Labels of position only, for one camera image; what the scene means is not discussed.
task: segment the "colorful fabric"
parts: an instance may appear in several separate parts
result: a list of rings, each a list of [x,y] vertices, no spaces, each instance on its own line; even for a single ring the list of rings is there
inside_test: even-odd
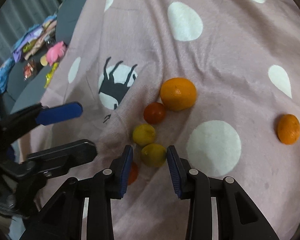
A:
[[[33,41],[28,42],[26,45],[23,46],[22,52],[26,53],[29,50],[31,50],[36,42],[37,42],[37,40],[33,40]]]
[[[48,16],[42,23],[43,29],[46,30],[50,25],[50,23],[56,20],[56,18],[57,18],[57,14]]]
[[[38,28],[32,30],[29,32],[23,39],[23,41],[20,43],[20,45],[13,51],[13,58],[15,62],[19,62],[22,56],[22,49],[23,47],[28,43],[33,40],[36,40],[40,37],[40,35],[43,32],[43,27],[39,26]]]
[[[40,27],[40,24],[35,24],[32,27],[30,27],[26,33],[12,46],[12,50],[11,52],[14,52],[19,46],[20,44],[23,42],[23,40],[25,39],[25,37],[32,32],[33,30],[35,30],[36,28]]]
[[[37,51],[45,44],[44,39],[48,35],[53,36],[53,34],[56,31],[56,25],[57,25],[57,21],[53,21],[52,23],[50,23],[48,28],[37,39],[37,41],[36,41],[35,45],[32,47],[32,49],[24,55],[25,60],[28,60],[32,55],[37,53]]]
[[[14,65],[15,61],[10,57],[0,66],[0,95],[7,89],[9,73]]]

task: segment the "red tomato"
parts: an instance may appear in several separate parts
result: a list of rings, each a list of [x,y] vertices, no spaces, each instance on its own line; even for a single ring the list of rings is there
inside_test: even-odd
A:
[[[163,104],[160,104],[158,102],[149,104],[143,112],[143,118],[149,124],[156,124],[162,122],[165,116],[166,108]]]
[[[131,170],[129,173],[129,178],[128,178],[128,185],[131,185],[132,183],[135,182],[139,174],[138,166],[136,165],[135,162],[132,162],[131,164]]]

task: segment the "lemon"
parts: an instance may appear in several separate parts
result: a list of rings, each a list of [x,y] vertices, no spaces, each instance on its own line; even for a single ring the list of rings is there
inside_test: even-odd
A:
[[[42,66],[48,65],[46,55],[43,55],[43,56],[40,58],[40,63],[41,63]]]
[[[160,144],[151,143],[141,150],[141,160],[149,167],[161,167],[166,161],[166,149]]]
[[[154,128],[147,124],[138,125],[132,133],[133,141],[141,147],[144,147],[155,140],[155,130]]]

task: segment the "horse silhouette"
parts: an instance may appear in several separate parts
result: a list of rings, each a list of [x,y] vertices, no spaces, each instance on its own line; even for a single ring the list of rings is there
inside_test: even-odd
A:
[[[130,88],[130,87],[128,87],[128,83],[129,83],[130,77],[132,75],[132,72],[136,68],[137,64],[135,64],[131,68],[131,70],[130,70],[128,76],[127,76],[127,79],[124,82],[124,84],[121,84],[121,83],[115,83],[114,82],[113,73],[118,68],[118,66],[123,63],[123,61],[119,61],[114,66],[113,70],[111,70],[111,72],[109,73],[109,78],[108,78],[108,74],[106,72],[106,68],[107,68],[108,63],[109,63],[110,60],[111,60],[111,57],[107,58],[106,64],[105,64],[105,66],[103,68],[104,79],[103,79],[102,84],[100,86],[99,94],[103,93],[103,94],[106,94],[108,96],[111,96],[111,97],[113,97],[113,98],[115,98],[117,100],[118,104],[120,104],[121,101],[122,101],[122,99],[124,98],[125,94],[128,92],[128,90]],[[132,78],[133,78],[133,80],[136,80],[135,74],[133,74]]]

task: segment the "metal screw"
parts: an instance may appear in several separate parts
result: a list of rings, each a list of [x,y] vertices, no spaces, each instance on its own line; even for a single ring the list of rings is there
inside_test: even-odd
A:
[[[10,208],[13,208],[16,204],[16,197],[14,195],[9,195],[7,197],[7,205],[10,207]]]
[[[46,171],[43,173],[43,175],[49,178],[52,176],[52,173],[51,173],[51,171]]]
[[[228,182],[228,183],[234,183],[234,178],[232,178],[232,177],[226,177],[226,182]]]
[[[34,167],[34,161],[28,161],[26,167],[27,171],[31,170]]]
[[[71,178],[68,179],[69,184],[74,184],[76,181],[77,181],[77,179],[74,178],[74,177],[71,177]]]
[[[199,173],[199,171],[196,170],[196,169],[191,169],[191,170],[189,170],[189,173],[190,173],[191,175],[197,175],[197,174]]]
[[[110,175],[112,173],[112,170],[111,169],[105,169],[103,170],[102,172],[104,175]]]

